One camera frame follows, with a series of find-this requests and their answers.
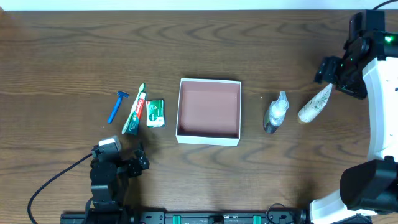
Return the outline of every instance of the green and white package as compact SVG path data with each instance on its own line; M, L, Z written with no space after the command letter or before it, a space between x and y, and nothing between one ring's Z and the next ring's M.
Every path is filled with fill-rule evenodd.
M165 126L164 100L147 101L147 126L156 128Z

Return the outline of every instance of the toothbrush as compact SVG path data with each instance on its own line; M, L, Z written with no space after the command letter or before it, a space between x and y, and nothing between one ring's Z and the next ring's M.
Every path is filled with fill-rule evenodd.
M129 127L130 120L131 120L131 118L132 118L132 114L133 114L133 112L136 110L139 95L140 95L144 90L145 90L145 83L143 83L143 84L141 84L141 86L139 86L139 90L138 90L138 94L137 94L136 100L135 100L134 103L132 104L131 111L130 111L130 115L129 115L127 121L124 123L123 129L122 129L122 134L124 134L124 133L127 131L127 128Z

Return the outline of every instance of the open box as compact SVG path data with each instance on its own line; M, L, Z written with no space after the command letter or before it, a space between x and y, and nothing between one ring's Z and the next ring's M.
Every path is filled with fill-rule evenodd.
M241 137L241 82L182 78L178 143L237 146Z

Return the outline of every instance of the transparent bottle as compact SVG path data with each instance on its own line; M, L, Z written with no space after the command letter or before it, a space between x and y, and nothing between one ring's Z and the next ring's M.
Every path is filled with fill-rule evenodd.
M277 101L273 101L264 115L264 129L267 134L274 134L279 126L284 122L285 114L289 108L286 92L281 91Z

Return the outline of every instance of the white wall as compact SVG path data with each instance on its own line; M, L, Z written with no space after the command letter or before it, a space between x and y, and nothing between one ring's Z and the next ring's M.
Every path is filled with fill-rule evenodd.
M386 0L0 0L5 11L372 9ZM383 9L398 9L398 2Z

